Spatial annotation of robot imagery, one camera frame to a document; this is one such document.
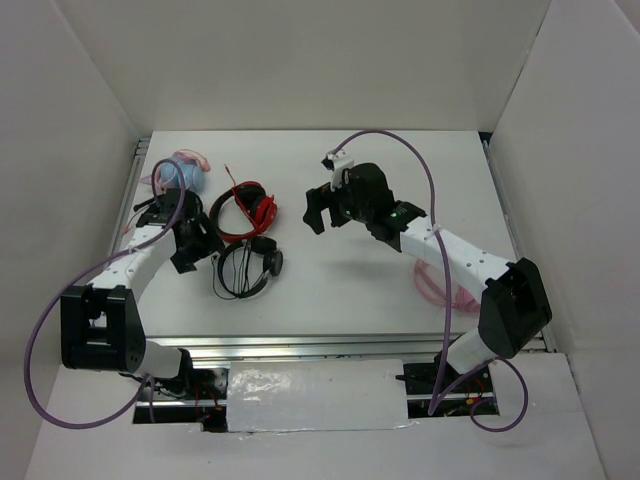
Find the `black headphones with thin cable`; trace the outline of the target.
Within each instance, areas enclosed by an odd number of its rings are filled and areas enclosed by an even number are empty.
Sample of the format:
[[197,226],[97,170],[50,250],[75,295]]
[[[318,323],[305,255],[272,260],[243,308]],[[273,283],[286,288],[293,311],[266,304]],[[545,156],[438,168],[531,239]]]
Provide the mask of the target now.
[[266,236],[236,241],[211,257],[212,290],[222,300],[257,296],[270,279],[280,275],[283,254]]

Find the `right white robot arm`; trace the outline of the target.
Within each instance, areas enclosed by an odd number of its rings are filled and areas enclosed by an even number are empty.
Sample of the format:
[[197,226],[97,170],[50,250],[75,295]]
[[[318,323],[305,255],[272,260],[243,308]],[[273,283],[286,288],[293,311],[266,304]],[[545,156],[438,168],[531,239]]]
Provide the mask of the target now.
[[325,159],[331,173],[324,185],[306,193],[304,222],[324,232],[322,212],[335,228],[349,221],[394,250],[448,272],[480,304],[476,328],[445,349],[435,368],[438,385],[454,392],[477,365],[497,357],[513,358],[552,319],[551,307],[536,264],[526,258],[510,262],[439,227],[424,210],[394,198],[382,170],[373,163]]

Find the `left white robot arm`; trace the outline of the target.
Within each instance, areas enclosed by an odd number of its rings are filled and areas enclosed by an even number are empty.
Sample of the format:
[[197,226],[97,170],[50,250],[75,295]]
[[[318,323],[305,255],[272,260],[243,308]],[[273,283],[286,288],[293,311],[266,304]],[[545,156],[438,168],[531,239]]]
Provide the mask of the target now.
[[137,207],[143,213],[124,255],[88,284],[64,290],[61,358],[69,369],[150,375],[182,399],[197,383],[191,356],[147,340],[137,302],[165,263],[179,274],[190,273],[224,244],[192,191],[169,189]]

